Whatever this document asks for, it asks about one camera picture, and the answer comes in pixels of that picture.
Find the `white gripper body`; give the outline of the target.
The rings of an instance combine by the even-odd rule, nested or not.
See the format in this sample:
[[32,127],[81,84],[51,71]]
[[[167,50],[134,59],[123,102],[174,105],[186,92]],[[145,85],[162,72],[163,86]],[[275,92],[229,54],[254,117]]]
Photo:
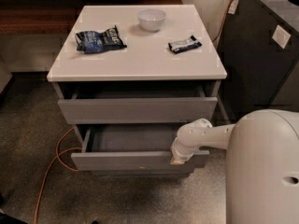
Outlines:
[[176,137],[173,141],[170,150],[172,158],[170,163],[172,165],[182,165],[188,161],[194,154],[198,147],[187,147],[184,146],[179,139]]

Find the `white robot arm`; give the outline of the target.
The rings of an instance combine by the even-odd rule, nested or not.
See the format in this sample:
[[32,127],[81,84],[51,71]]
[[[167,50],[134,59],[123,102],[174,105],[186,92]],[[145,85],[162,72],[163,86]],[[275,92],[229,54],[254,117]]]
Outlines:
[[230,125],[185,124],[171,163],[186,163],[201,147],[226,151],[226,224],[299,224],[298,112],[264,109]]

